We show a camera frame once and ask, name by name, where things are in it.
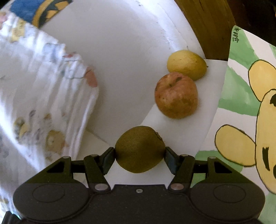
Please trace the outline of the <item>brown kiwi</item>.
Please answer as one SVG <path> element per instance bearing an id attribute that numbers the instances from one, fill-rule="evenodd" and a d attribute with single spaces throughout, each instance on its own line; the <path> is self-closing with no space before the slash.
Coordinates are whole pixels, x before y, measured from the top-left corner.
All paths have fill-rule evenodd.
<path id="1" fill-rule="evenodd" d="M 116 161 L 131 173 L 147 172 L 164 157 L 166 145 L 151 127 L 136 126 L 121 135 L 115 144 Z"/>

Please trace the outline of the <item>colourful anime drawing sheets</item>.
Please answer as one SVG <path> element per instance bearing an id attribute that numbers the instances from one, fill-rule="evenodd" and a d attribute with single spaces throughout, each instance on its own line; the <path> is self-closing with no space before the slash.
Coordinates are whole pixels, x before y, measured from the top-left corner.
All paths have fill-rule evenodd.
<path id="1" fill-rule="evenodd" d="M 218 108 L 196 159 L 215 156 L 265 194 L 262 223 L 275 223 L 275 46 L 234 26 Z"/>

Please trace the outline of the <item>red apple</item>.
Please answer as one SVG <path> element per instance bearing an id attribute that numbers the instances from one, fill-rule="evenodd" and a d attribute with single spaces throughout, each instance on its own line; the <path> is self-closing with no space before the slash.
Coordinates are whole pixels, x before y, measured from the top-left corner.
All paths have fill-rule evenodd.
<path id="1" fill-rule="evenodd" d="M 157 82 L 154 98 L 158 109 L 171 119 L 190 116 L 198 106 L 196 84 L 178 72 L 166 74 Z"/>

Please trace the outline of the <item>white cartoon print cloth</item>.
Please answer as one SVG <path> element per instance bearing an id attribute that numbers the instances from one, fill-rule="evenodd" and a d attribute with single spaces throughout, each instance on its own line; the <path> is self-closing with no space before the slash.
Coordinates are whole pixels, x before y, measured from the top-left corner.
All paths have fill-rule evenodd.
<path id="1" fill-rule="evenodd" d="M 1 215 L 15 190 L 62 156 L 77 157 L 99 88 L 93 72 L 41 26 L 69 1 L 1 9 Z"/>

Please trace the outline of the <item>yellow fruit at back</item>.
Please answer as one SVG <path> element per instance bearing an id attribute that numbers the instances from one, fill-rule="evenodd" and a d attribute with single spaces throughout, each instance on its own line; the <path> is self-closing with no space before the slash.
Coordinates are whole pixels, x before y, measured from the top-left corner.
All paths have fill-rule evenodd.
<path id="1" fill-rule="evenodd" d="M 189 50 L 173 52 L 167 60 L 167 69 L 170 73 L 178 72 L 189 76 L 194 81 L 206 74 L 207 67 L 202 57 Z"/>

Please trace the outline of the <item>wooden door frame post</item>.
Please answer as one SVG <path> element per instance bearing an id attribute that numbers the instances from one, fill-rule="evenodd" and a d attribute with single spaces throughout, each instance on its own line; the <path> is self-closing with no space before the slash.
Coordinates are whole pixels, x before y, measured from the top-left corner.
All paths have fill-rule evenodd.
<path id="1" fill-rule="evenodd" d="M 205 57 L 226 61 L 235 25 L 228 1 L 182 0 L 176 4 L 194 31 Z"/>

